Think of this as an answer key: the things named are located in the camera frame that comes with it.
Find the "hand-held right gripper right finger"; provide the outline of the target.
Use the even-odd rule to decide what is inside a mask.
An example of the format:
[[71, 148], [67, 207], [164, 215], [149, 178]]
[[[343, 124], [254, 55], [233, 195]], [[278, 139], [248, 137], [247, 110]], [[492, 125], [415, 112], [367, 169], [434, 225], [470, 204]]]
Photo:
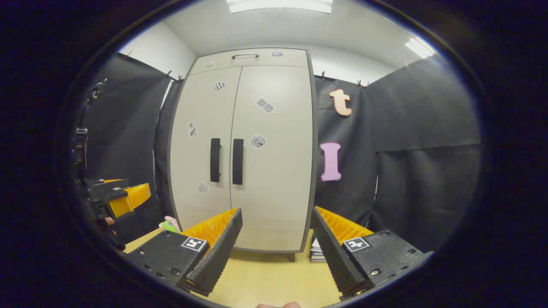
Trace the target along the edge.
[[311, 224], [342, 300], [384, 288], [433, 254], [391, 230], [372, 232], [320, 207], [313, 208]]

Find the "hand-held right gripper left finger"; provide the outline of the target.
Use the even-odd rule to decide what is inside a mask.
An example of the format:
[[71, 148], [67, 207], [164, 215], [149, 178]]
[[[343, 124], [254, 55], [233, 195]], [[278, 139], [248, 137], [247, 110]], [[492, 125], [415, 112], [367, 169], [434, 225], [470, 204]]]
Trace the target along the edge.
[[242, 226], [241, 209], [233, 208], [183, 232], [162, 230], [126, 257], [168, 285], [209, 296], [227, 265]]

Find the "beige double-door shoe cabinet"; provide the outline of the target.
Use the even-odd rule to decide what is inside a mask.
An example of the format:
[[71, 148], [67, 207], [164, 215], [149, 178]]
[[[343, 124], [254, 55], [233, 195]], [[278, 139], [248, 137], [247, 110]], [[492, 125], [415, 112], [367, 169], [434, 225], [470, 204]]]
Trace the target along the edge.
[[235, 249], [301, 253], [316, 187], [316, 117], [308, 50], [256, 47], [194, 60], [167, 143], [181, 228], [239, 208]]

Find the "beige cabinet door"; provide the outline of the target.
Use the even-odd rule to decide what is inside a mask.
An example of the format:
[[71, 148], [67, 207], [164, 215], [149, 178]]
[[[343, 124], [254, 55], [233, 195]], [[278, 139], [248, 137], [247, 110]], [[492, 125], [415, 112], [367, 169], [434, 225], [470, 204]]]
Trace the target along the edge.
[[241, 69], [232, 123], [244, 140], [243, 185], [232, 183], [231, 203], [243, 226], [235, 246], [297, 252], [303, 245], [313, 178], [313, 98], [308, 68]]
[[[168, 166], [184, 230], [231, 209], [231, 132], [241, 68], [191, 74], [173, 115]], [[220, 138], [220, 182], [210, 180], [211, 138]]]

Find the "beige cabinet drawer front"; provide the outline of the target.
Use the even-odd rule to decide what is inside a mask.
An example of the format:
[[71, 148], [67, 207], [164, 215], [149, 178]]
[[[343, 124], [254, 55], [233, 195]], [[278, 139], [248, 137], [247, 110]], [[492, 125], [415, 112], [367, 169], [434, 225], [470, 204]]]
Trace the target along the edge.
[[[259, 54], [258, 58], [231, 59], [236, 54]], [[243, 66], [295, 66], [307, 68], [309, 58], [307, 51], [303, 49], [281, 47], [259, 47], [252, 49], [230, 50], [216, 54], [204, 55], [196, 60], [189, 74], [197, 74], [206, 71], [224, 68], [236, 68]]]

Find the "stack of white books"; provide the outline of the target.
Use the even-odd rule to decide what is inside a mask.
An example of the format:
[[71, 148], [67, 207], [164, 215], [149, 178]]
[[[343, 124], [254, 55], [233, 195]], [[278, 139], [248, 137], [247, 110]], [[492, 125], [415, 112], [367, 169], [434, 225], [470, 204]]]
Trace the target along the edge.
[[326, 262], [325, 256], [317, 240], [316, 236], [313, 236], [311, 239], [310, 247], [310, 261], [311, 262]]

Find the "pink and green plush toy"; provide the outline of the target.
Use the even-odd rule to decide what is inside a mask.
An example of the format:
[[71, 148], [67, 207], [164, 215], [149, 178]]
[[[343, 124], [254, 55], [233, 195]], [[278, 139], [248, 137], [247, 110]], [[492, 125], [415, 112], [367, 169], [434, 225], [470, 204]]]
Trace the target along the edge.
[[164, 217], [164, 221], [159, 223], [158, 227], [162, 230], [170, 231], [178, 234], [181, 232], [176, 218], [173, 218], [167, 215]]

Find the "small ceiling light panel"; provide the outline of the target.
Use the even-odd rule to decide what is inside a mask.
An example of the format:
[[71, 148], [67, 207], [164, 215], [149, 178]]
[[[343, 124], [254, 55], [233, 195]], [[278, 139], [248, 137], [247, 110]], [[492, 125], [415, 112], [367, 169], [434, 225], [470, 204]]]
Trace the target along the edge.
[[422, 59], [426, 59], [435, 54], [434, 50], [416, 38], [410, 38], [404, 46]]

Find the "large ceiling light panel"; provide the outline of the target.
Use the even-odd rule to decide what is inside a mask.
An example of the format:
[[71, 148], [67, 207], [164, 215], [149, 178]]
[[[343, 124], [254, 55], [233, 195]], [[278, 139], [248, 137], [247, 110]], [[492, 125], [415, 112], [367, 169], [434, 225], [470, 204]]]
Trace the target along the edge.
[[226, 0], [231, 13], [260, 9], [301, 9], [331, 13], [333, 0]]

